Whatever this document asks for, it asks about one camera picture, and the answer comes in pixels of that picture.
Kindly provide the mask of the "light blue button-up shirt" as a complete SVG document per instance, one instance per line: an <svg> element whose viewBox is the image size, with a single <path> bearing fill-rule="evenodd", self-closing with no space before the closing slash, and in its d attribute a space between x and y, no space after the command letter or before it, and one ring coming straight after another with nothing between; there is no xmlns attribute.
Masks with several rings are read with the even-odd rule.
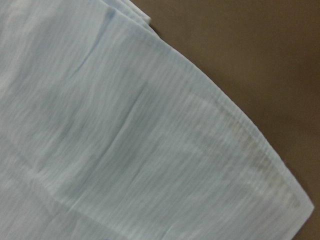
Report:
<svg viewBox="0 0 320 240"><path fill-rule="evenodd" d="M3 240L290 240L314 205L129 0L0 3Z"/></svg>

